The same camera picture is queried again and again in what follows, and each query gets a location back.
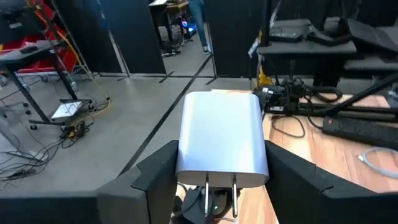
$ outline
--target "black wall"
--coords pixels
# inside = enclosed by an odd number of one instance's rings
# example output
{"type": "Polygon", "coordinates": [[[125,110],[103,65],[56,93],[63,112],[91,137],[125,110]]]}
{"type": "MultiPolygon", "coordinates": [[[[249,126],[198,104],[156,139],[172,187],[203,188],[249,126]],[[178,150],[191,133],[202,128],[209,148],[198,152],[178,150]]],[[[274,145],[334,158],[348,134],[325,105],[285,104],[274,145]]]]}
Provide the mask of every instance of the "black wall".
{"type": "MultiPolygon", "coordinates": [[[[283,0],[277,20],[308,18],[309,4],[319,0],[283,0]]],[[[272,10],[279,0],[272,0],[272,10]]],[[[214,61],[220,77],[256,76],[257,59],[249,59],[248,50],[262,24],[264,0],[205,0],[205,10],[213,44],[214,61]]],[[[374,26],[391,26],[397,16],[398,1],[361,0],[357,20],[374,26]]],[[[357,12],[357,3],[347,0],[349,11],[357,12]]],[[[335,1],[329,16],[340,16],[341,8],[335,1]]],[[[313,75],[317,72],[315,60],[272,60],[268,74],[313,75]]]]}
{"type": "Polygon", "coordinates": [[[131,73],[166,74],[148,0],[100,0],[131,73]]]}
{"type": "Polygon", "coordinates": [[[92,72],[121,72],[96,0],[54,0],[92,72]]]}

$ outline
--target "gray cable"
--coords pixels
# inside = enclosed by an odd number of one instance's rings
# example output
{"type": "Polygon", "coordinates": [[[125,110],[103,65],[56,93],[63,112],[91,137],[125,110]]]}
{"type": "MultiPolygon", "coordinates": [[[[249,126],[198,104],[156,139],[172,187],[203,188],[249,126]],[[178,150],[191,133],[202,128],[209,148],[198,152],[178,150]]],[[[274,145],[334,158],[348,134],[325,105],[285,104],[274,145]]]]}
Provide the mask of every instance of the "gray cable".
{"type": "Polygon", "coordinates": [[[382,147],[374,147],[374,148],[368,149],[362,155],[359,155],[358,159],[361,162],[363,162],[364,164],[366,164],[367,166],[369,166],[370,168],[372,168],[377,173],[379,173],[381,175],[385,175],[386,177],[391,177],[391,178],[394,178],[394,179],[398,179],[398,172],[391,172],[391,171],[385,170],[383,168],[376,167],[373,164],[371,164],[368,161],[368,159],[366,158],[370,152],[379,152],[379,151],[388,151],[388,152],[392,152],[393,154],[398,155],[398,152],[394,151],[392,149],[382,148],[382,147]]]}

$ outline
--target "black power strip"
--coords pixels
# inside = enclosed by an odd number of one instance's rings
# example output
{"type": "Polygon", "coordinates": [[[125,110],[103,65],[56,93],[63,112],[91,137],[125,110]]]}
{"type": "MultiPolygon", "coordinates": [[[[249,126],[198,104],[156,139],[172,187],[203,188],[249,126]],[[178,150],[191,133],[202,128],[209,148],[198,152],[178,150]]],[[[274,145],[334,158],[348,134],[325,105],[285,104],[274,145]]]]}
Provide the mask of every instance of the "black power strip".
{"type": "Polygon", "coordinates": [[[373,146],[388,147],[398,151],[398,128],[378,125],[351,118],[323,119],[322,132],[373,146]]]}

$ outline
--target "metal prong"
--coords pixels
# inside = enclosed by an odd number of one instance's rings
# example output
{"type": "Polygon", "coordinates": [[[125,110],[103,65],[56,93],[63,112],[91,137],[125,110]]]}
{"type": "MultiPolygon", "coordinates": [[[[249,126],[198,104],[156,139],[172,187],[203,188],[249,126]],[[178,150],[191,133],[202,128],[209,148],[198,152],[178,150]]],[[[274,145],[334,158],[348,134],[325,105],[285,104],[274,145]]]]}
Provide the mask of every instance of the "metal prong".
{"type": "Polygon", "coordinates": [[[236,178],[234,178],[234,185],[233,185],[233,217],[236,218],[238,217],[238,196],[236,193],[236,178]]]}
{"type": "Polygon", "coordinates": [[[209,177],[206,177],[205,187],[205,216],[209,214],[209,177]]]}

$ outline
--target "gray floor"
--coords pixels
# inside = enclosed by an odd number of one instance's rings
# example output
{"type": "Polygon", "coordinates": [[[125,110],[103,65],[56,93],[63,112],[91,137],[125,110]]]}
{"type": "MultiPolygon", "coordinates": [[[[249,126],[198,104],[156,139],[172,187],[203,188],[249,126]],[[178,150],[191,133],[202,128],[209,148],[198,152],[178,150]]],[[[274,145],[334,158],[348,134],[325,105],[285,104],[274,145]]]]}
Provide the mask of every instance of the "gray floor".
{"type": "MultiPolygon", "coordinates": [[[[201,52],[197,35],[195,37],[194,42],[185,46],[181,55],[165,60],[168,69],[175,71],[174,75],[193,76],[205,61],[206,56],[201,52]]],[[[203,76],[209,75],[213,75],[211,61],[193,82],[188,93],[215,88],[237,90],[251,88],[247,78],[219,78],[210,85],[206,85],[211,79],[203,76]]],[[[111,97],[110,109],[95,117],[94,125],[90,127],[90,132],[83,139],[68,149],[60,149],[43,172],[13,181],[4,190],[46,192],[92,190],[109,182],[120,173],[191,78],[168,78],[163,83],[159,83],[161,78],[137,76],[121,81],[117,78],[96,77],[96,79],[111,97]]],[[[37,82],[37,80],[37,78],[26,78],[27,83],[33,83],[30,86],[33,97],[46,113],[50,113],[59,105],[58,99],[67,97],[67,94],[61,83],[56,80],[50,83],[37,82]]],[[[342,80],[339,87],[343,91],[358,92],[370,84],[369,80],[342,80]]],[[[91,81],[80,81],[78,86],[77,94],[81,98],[104,100],[102,92],[91,81]]],[[[6,104],[24,100],[21,93],[16,92],[13,83],[0,91],[0,97],[6,104]]],[[[145,148],[138,162],[170,140],[178,139],[182,102],[183,100],[179,101],[145,148]]],[[[27,120],[36,117],[36,114],[29,117],[25,114],[14,116],[9,113],[7,119],[0,118],[0,121],[9,124],[22,147],[39,151],[43,148],[42,144],[47,145],[57,141],[61,131],[54,126],[39,126],[38,130],[31,131],[27,120]]],[[[9,150],[9,143],[0,136],[0,151],[9,150]]],[[[0,167],[15,162],[27,162],[25,159],[15,157],[2,164],[9,158],[7,154],[0,154],[0,167]]],[[[5,183],[0,182],[0,189],[4,186],[5,183]]]]}

